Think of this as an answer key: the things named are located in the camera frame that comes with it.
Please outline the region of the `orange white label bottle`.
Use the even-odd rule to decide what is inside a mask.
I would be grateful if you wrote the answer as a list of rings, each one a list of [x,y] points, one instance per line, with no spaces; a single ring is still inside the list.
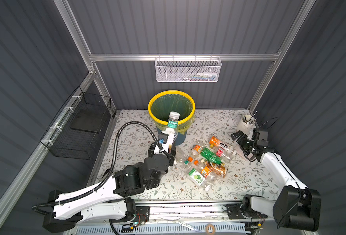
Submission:
[[[218,139],[217,137],[213,136],[210,140],[209,140],[209,144],[210,147],[219,147],[222,148],[223,151],[227,154],[233,155],[235,156],[237,154],[237,151],[235,150],[235,148],[224,141],[221,141],[220,139]]]

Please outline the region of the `orange label bottle near lime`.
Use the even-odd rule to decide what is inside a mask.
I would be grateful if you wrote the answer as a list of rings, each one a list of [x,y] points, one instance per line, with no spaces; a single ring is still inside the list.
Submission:
[[[195,169],[203,175],[208,180],[214,180],[215,179],[215,173],[213,170],[207,165],[207,160],[195,160],[194,161]]]

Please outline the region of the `tape roll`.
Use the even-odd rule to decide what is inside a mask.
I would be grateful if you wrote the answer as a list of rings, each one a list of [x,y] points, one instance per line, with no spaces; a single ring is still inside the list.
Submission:
[[[206,235],[215,235],[215,233],[216,233],[215,226],[213,224],[210,224],[210,223],[207,224],[205,226],[205,233],[206,233]]]

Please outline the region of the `floral table mat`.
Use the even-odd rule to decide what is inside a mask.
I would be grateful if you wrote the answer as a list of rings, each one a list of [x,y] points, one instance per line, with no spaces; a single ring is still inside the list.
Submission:
[[[189,128],[185,141],[179,146],[185,155],[198,141],[208,143],[215,136],[222,141],[231,143],[230,135],[237,130],[237,124],[246,110],[205,110],[197,109],[194,122]],[[93,183],[102,180],[105,171],[111,167],[114,141],[117,131],[128,121],[140,121],[148,125],[154,133],[157,128],[148,110],[121,110],[116,116],[116,124],[111,131],[111,139],[105,148],[105,154]],[[147,151],[152,143],[151,135],[139,125],[128,126],[121,134],[115,171],[127,165],[141,162],[147,156]],[[230,163],[226,164],[228,170],[224,178],[217,177],[213,180],[208,191],[197,187],[186,175],[182,163],[171,167],[158,188],[147,190],[143,194],[134,196],[139,201],[192,201],[192,200],[240,200],[246,194],[253,194],[276,199],[278,187],[272,176],[258,162],[247,161],[239,152]]]

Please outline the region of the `green plastic bottle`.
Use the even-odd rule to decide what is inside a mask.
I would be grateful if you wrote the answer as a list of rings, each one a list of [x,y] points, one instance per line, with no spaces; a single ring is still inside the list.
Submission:
[[[220,159],[219,156],[217,156],[214,152],[212,152],[210,149],[208,148],[204,148],[200,155],[202,157],[204,157],[207,161],[217,164],[217,165],[222,165],[224,166],[225,163]]]

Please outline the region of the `brown tea bottle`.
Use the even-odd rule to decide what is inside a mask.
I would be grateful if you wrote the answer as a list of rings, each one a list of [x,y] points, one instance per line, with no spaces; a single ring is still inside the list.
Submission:
[[[224,178],[227,173],[226,167],[209,162],[208,160],[201,159],[201,163],[203,163],[207,168],[209,168],[212,172],[214,172],[217,176]]]

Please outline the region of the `lime label clear bottle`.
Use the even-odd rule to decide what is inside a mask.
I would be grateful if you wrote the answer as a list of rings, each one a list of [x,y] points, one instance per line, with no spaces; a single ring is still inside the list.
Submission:
[[[196,169],[185,172],[185,175],[195,184],[195,186],[203,188],[205,192],[209,191],[209,189],[211,188],[211,185],[208,183],[206,178],[201,175]]]

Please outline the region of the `teal bin yellow rim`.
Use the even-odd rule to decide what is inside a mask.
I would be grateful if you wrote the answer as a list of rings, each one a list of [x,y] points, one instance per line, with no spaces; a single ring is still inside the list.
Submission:
[[[148,113],[160,133],[167,127],[170,112],[180,114],[177,124],[178,136],[175,144],[181,145],[187,132],[194,122],[196,104],[194,99],[185,92],[168,90],[156,94],[148,104]]]

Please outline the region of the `pink label clear bottle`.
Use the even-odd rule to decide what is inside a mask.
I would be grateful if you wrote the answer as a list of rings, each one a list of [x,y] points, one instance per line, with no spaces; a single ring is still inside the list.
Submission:
[[[233,156],[225,151],[224,148],[210,144],[211,150],[218,156],[223,162],[229,163],[233,160]]]

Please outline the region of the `orange cap clear bottle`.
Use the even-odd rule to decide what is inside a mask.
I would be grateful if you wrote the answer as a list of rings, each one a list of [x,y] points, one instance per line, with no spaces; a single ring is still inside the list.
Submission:
[[[187,160],[184,161],[184,171],[190,171],[192,169],[199,169],[200,161],[198,159],[194,159],[193,157],[188,157]]]

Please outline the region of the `clear crushed bottle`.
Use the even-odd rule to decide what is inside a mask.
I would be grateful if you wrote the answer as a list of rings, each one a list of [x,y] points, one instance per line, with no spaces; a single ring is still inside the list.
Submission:
[[[177,163],[183,163],[187,160],[188,155],[179,147],[176,147],[175,160]]]

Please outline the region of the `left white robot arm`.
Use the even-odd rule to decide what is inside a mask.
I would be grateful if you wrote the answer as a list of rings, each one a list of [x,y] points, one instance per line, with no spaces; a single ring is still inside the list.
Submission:
[[[168,126],[151,136],[154,142],[143,162],[118,172],[112,165],[100,183],[71,193],[52,191],[47,203],[32,206],[44,216],[43,228],[62,233],[93,219],[133,220],[137,209],[131,197],[157,188],[175,161],[177,131]]]

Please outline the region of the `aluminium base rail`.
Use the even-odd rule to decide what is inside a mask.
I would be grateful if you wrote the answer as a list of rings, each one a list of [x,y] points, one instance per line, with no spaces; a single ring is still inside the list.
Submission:
[[[56,210],[57,217],[73,217],[77,223],[110,219],[112,222],[148,222],[160,220],[220,220],[234,221],[263,221],[274,219],[281,227],[288,227],[298,223],[309,215],[308,208],[298,204],[294,208],[283,208],[274,201],[261,197],[253,198],[253,205],[259,210],[251,209],[251,203],[241,202],[202,202],[202,203],[168,203],[168,204],[136,204],[127,198],[112,203],[79,206],[73,203],[70,206],[61,206]]]

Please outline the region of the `green label clear bottle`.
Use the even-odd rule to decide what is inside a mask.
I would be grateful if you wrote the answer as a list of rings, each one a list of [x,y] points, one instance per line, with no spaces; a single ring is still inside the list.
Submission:
[[[171,111],[169,114],[168,125],[165,127],[164,131],[168,133],[168,146],[169,153],[171,153],[173,145],[178,135],[178,122],[179,122],[180,114],[178,112]]]

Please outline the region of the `white cup with tools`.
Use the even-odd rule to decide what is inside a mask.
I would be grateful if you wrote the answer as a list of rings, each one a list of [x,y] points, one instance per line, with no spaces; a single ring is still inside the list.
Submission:
[[[244,114],[241,116],[240,121],[237,124],[237,130],[243,132],[249,136],[253,129],[256,127],[255,115]]]

